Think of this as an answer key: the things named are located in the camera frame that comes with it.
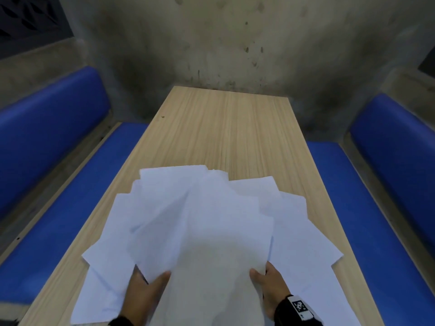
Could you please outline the black wristband with white tag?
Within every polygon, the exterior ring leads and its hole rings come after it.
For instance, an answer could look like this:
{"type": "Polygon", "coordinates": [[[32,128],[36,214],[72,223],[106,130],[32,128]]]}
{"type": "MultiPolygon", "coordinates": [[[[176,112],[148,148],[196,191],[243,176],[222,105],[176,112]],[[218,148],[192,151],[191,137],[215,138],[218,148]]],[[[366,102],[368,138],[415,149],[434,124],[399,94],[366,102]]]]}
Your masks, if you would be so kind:
{"type": "Polygon", "coordinates": [[[275,326],[324,326],[323,322],[299,296],[288,295],[274,313],[275,326]]]}

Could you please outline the person's right hand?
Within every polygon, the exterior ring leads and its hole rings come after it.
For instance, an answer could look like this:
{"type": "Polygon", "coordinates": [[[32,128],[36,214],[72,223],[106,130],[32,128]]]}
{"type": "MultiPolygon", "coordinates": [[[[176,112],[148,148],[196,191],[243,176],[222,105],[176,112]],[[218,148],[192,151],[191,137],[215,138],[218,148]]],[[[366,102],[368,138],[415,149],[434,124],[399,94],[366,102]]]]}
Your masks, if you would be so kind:
{"type": "Polygon", "coordinates": [[[291,292],[281,273],[269,261],[265,265],[266,284],[263,287],[263,309],[270,320],[274,320],[275,309],[278,304],[291,292]]]}

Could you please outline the blue bench back cushion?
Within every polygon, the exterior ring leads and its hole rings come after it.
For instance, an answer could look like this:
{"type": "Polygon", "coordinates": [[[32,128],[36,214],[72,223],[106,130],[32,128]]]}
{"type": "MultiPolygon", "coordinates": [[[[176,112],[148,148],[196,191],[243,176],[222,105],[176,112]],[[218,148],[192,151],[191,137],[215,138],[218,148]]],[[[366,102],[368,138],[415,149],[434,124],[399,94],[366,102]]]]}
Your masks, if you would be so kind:
{"type": "Polygon", "coordinates": [[[0,111],[0,220],[109,113],[86,66],[0,111]]]}
{"type": "Polygon", "coordinates": [[[435,258],[435,131],[381,93],[364,107],[349,132],[435,258]]]}

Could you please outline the blue bench seat cushion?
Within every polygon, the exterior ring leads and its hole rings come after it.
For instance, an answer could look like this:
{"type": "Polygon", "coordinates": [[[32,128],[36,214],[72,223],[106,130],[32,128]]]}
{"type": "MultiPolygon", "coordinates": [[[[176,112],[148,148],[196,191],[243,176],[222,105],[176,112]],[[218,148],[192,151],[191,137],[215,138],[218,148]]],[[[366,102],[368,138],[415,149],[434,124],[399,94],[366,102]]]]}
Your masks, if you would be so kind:
{"type": "Polygon", "coordinates": [[[30,305],[147,129],[122,123],[0,263],[0,302],[30,305]]]}
{"type": "Polygon", "coordinates": [[[307,142],[385,326],[435,326],[435,296],[338,143],[307,142]]]}

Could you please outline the white paper sheet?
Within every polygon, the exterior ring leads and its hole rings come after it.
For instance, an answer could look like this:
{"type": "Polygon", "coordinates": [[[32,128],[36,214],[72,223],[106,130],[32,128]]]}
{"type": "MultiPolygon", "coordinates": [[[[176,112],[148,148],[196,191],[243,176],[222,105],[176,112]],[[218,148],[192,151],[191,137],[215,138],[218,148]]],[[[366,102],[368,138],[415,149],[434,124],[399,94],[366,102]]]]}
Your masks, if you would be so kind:
{"type": "Polygon", "coordinates": [[[264,326],[262,293],[274,221],[209,170],[161,207],[128,246],[146,280],[171,277],[148,326],[264,326]]]}

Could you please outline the person's left hand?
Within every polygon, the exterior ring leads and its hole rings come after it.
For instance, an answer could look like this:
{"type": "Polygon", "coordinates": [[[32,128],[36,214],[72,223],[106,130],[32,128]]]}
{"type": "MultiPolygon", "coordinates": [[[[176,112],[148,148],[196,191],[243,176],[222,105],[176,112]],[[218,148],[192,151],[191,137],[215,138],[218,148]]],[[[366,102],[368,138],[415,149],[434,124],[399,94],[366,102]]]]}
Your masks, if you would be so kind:
{"type": "Polygon", "coordinates": [[[134,326],[145,326],[150,314],[158,305],[162,293],[151,292],[149,283],[135,266],[118,316],[127,317],[134,326]]]}

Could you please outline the pile of white papers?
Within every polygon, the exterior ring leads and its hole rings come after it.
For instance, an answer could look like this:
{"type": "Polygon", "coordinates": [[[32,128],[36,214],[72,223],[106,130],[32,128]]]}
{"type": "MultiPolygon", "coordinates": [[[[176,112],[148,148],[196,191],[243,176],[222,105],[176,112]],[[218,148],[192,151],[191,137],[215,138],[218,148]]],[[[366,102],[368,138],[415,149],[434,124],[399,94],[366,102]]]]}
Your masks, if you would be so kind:
{"type": "MultiPolygon", "coordinates": [[[[82,255],[89,271],[72,325],[116,317],[137,266],[128,252],[134,232],[207,171],[205,165],[141,169],[131,192],[117,194],[100,239],[82,255]]],[[[238,194],[258,197],[260,213],[273,219],[267,261],[282,274],[291,293],[300,295],[324,326],[361,326],[332,270],[343,253],[308,219],[306,199],[279,191],[272,176],[229,180],[222,172],[238,194]]]]}

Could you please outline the dark window grille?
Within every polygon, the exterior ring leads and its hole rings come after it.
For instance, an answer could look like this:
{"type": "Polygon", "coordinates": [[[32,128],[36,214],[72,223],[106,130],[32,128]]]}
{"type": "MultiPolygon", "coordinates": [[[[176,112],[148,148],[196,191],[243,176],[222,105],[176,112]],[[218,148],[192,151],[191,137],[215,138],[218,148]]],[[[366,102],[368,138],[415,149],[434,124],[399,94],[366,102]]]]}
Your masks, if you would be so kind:
{"type": "Polygon", "coordinates": [[[59,0],[0,0],[0,60],[71,37],[59,0]]]}

